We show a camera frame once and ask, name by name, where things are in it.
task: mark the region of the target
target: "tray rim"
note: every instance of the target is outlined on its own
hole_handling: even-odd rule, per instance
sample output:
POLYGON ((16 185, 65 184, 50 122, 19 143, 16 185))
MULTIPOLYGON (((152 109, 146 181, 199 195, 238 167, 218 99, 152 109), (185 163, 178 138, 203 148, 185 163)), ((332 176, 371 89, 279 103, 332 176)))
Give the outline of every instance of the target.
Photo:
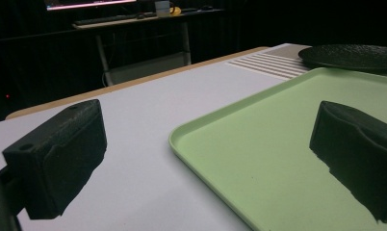
POLYGON ((237 100, 236 102, 233 102, 231 104, 228 104, 226 106, 220 107, 216 110, 213 110, 212 112, 199 116, 195 119, 192 119, 190 121, 187 121, 185 123, 180 124, 176 128, 174 128, 171 133, 168 136, 168 144, 170 145, 173 153, 178 156, 178 158, 192 171, 194 174, 199 177, 199 179, 205 183, 205 185, 215 193, 218 198, 220 198, 230 209, 232 209, 249 227, 251 227, 254 230, 259 230, 260 227, 258 227, 251 219, 250 217, 246 216, 244 211, 238 208, 237 205, 232 203, 225 195, 222 193, 217 186, 211 184, 209 180, 203 175, 197 167, 193 166, 184 155, 182 155, 179 151, 179 148, 177 147, 177 142, 179 138, 182 138, 183 136, 194 132, 196 129, 199 129, 201 127, 204 127, 208 124, 211 124, 212 122, 218 120, 220 118, 220 115, 222 117, 229 116, 232 113, 237 112, 240 109, 244 109, 254 103, 257 103, 261 100, 265 100, 269 98, 270 96, 274 96, 277 93, 280 93, 282 90, 286 90, 288 88, 291 88, 293 86, 296 86, 298 84, 301 84, 302 82, 308 81, 311 78, 314 78, 317 74, 330 74, 331 77, 336 74, 343 74, 346 73, 348 76, 352 78, 365 78, 368 80, 376 80, 378 79, 381 82, 387 82, 387 76, 382 75, 376 75, 372 73, 367 72, 360 72, 356 70, 347 70, 347 69, 339 69, 334 67, 318 67, 313 70, 310 70, 302 75, 297 76, 294 79, 288 80, 286 82, 280 83, 278 85, 272 86, 268 89, 261 90, 259 92, 253 93, 245 98, 242 98, 240 100, 237 100))

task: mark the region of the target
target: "white vent grille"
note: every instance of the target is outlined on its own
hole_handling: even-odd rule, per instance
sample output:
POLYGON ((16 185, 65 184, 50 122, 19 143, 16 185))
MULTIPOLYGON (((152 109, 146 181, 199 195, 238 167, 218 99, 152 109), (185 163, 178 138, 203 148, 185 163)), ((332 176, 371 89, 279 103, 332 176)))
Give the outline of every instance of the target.
POLYGON ((291 59, 263 53, 240 58, 226 64, 284 80, 293 79, 310 70, 310 68, 303 65, 301 59, 291 59))

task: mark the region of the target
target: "white table surface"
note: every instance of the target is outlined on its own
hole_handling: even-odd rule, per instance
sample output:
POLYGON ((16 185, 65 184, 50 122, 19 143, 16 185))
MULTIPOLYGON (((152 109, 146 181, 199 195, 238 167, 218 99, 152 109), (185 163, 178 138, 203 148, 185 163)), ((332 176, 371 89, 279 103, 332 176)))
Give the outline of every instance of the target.
MULTIPOLYGON (((22 229, 249 230, 168 145, 182 123, 283 82, 226 62, 96 97, 108 140, 102 164, 61 217, 29 220, 23 210, 22 229)), ((0 168, 7 146, 67 106, 0 122, 0 168)))

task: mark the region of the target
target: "small yellow object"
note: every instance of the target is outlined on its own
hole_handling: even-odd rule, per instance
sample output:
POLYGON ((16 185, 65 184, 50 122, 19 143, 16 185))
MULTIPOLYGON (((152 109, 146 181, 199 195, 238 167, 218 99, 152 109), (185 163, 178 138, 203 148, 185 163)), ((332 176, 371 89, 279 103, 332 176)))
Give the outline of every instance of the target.
POLYGON ((175 7, 175 10, 172 12, 173 8, 169 9, 169 12, 172 16, 177 16, 181 14, 181 9, 179 7, 175 7))

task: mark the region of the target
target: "white cup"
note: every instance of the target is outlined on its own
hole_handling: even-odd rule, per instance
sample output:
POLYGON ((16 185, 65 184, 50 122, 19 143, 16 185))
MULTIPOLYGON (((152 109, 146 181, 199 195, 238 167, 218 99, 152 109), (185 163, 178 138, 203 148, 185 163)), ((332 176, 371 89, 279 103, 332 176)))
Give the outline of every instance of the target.
POLYGON ((169 1, 157 1, 155 2, 155 11, 158 17, 169 17, 171 12, 170 8, 173 7, 173 3, 169 1))

